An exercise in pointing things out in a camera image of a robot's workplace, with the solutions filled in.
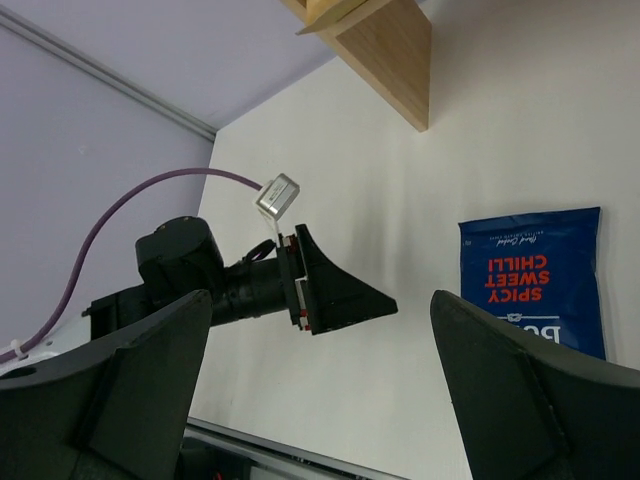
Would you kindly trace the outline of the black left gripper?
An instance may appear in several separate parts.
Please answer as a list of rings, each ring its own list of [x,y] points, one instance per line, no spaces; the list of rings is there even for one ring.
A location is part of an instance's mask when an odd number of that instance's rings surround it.
[[[225,274],[227,323],[286,311],[294,326],[319,335],[398,312],[392,297],[334,264],[305,224],[263,241]]]

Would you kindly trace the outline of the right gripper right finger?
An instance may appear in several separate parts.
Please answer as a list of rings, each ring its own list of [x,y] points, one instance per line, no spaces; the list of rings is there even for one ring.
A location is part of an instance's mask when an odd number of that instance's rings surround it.
[[[475,479],[636,479],[639,373],[438,290],[434,338]]]

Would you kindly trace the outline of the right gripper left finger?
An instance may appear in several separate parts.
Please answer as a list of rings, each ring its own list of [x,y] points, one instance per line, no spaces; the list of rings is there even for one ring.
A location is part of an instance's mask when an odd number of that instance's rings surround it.
[[[211,314],[195,291],[2,375],[2,478],[173,478]]]

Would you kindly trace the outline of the upside-down Burts spicy chilli bag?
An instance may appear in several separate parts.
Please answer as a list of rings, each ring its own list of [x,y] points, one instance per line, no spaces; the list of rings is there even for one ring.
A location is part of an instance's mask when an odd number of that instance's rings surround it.
[[[460,295],[509,324],[604,359],[598,207],[462,222]]]

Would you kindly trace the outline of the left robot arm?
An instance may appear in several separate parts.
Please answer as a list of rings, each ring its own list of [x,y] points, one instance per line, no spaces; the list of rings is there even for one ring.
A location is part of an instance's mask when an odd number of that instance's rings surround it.
[[[308,227],[267,239],[227,266],[207,222],[170,220],[135,244],[139,286],[95,300],[85,310],[91,337],[129,326],[196,290],[212,300],[212,326],[285,311],[313,335],[394,315],[396,301],[335,265]]]

